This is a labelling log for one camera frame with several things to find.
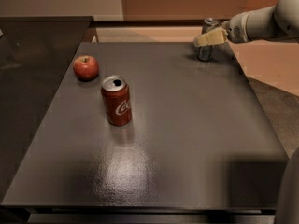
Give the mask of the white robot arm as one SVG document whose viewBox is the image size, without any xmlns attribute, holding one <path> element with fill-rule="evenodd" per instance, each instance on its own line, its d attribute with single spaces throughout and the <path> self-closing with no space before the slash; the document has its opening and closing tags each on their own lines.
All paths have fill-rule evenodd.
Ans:
<svg viewBox="0 0 299 224">
<path fill-rule="evenodd" d="M 249 43 L 255 40 L 299 40 L 299 0 L 278 0 L 265 7 L 233 16 L 193 40 L 198 47 Z M 299 224 L 299 148 L 290 157 L 282 178 L 274 224 Z"/>
</svg>

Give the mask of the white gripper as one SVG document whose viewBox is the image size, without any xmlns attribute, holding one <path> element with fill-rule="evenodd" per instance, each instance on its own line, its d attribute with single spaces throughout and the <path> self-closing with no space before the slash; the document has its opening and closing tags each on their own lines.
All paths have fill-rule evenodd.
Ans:
<svg viewBox="0 0 299 224">
<path fill-rule="evenodd" d="M 248 16 L 248 12 L 233 16 L 230 20 L 224 21 L 221 27 L 197 36 L 193 40 L 193 44 L 196 47 L 219 45 L 225 43 L 227 38 L 235 44 L 248 43 L 249 38 L 246 30 Z"/>
</svg>

